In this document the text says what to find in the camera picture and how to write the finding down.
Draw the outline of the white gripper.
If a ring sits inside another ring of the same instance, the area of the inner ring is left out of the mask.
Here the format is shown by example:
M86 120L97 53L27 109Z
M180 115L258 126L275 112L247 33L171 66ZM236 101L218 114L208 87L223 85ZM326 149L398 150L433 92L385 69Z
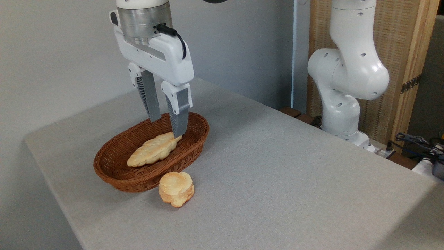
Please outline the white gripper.
M173 135L182 136L187 131L189 109L193 107L188 82L195 74L190 53L183 59L181 41L166 34L152 38L148 45L128 43L119 27L114 28L114 34L122 55L130 61L132 85L138 90L149 120L155 122L161 118L154 73L164 79L161 90L167 101Z

